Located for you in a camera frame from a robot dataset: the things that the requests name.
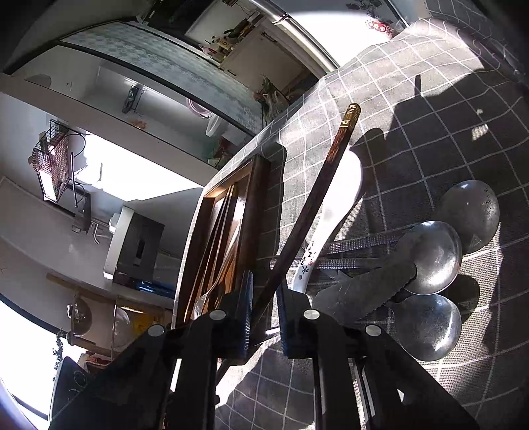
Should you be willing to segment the dark wooden chopstick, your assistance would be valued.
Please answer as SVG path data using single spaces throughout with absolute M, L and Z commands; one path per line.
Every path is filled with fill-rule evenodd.
M 325 162 L 314 182 L 305 204 L 300 211 L 297 221 L 291 230 L 291 234 L 277 257 L 277 261 L 272 268 L 272 272 L 264 285 L 264 289 L 257 299 L 251 313 L 251 326 L 259 323 L 267 306 L 272 300 L 276 289 L 280 286 L 282 279 L 293 263 L 298 250 L 300 249 L 307 232 L 309 231 L 316 214 L 325 198 L 326 192 L 334 178 L 335 172 L 344 155 L 347 144 L 350 140 L 355 125 L 359 120 L 361 108 L 358 103 L 350 103 L 347 107 L 344 118 L 338 128 L 337 134 Z

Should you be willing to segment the white ceramic spoon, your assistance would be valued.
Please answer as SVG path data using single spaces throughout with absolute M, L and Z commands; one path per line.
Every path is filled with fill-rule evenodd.
M 322 202 L 322 212 L 310 242 L 298 265 L 289 289 L 305 293 L 316 260 L 329 237 L 352 209 L 362 184 L 363 169 L 359 157 L 347 150 Z

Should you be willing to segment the white kitchen cabinet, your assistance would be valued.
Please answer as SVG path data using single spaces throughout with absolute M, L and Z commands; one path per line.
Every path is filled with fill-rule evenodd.
M 263 79 L 285 90 L 316 73 L 310 60 L 250 1 L 210 1 L 185 35 L 212 50 L 219 69 L 252 91 Z

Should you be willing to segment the brown wooden utensil tray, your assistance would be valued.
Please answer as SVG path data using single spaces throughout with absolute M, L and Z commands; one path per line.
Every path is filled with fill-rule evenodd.
M 240 287 L 242 274 L 253 270 L 257 238 L 266 200 L 270 162 L 255 155 L 204 190 L 194 214 L 173 307 L 171 326 L 194 320 L 198 298 L 217 280 L 207 312 Z

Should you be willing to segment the white and black box appliance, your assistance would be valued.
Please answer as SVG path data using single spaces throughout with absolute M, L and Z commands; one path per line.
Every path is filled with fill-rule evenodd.
M 163 224 L 123 206 L 113 228 L 104 278 L 129 287 L 137 281 L 153 281 L 163 230 Z

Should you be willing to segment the white toilet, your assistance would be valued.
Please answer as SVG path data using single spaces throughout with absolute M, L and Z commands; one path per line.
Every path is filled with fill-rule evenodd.
M 194 100 L 186 99 L 185 102 L 192 113 L 207 121 L 205 134 L 208 137 L 221 137 L 227 131 L 229 123 L 223 118 Z

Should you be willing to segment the grey checked tablecloth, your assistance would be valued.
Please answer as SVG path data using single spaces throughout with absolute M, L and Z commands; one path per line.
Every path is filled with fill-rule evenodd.
M 262 286 L 324 163 L 344 111 L 361 106 L 350 139 L 363 166 L 359 204 L 339 237 L 409 229 L 471 178 L 498 196 L 490 244 L 465 256 L 447 295 L 461 338 L 427 364 L 483 429 L 528 426 L 528 89 L 518 57 L 472 1 L 429 1 L 428 14 L 320 79 L 218 173 L 259 154 L 270 163 L 258 220 Z

